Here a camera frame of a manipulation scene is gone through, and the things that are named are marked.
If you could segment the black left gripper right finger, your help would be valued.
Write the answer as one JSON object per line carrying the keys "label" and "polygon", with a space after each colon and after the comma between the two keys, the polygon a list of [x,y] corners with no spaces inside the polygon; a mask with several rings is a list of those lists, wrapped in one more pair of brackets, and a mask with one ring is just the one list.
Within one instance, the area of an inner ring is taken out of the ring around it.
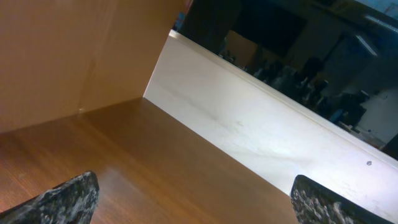
{"label": "black left gripper right finger", "polygon": [[290,199],[302,224],[392,224],[304,175],[294,179]]}

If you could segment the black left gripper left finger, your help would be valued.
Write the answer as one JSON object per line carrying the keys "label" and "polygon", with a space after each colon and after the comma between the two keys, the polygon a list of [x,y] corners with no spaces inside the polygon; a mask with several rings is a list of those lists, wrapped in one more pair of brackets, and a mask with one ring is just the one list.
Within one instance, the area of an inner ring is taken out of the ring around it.
{"label": "black left gripper left finger", "polygon": [[1,212],[1,224],[88,224],[97,208],[99,196],[97,176],[94,172],[87,171]]}

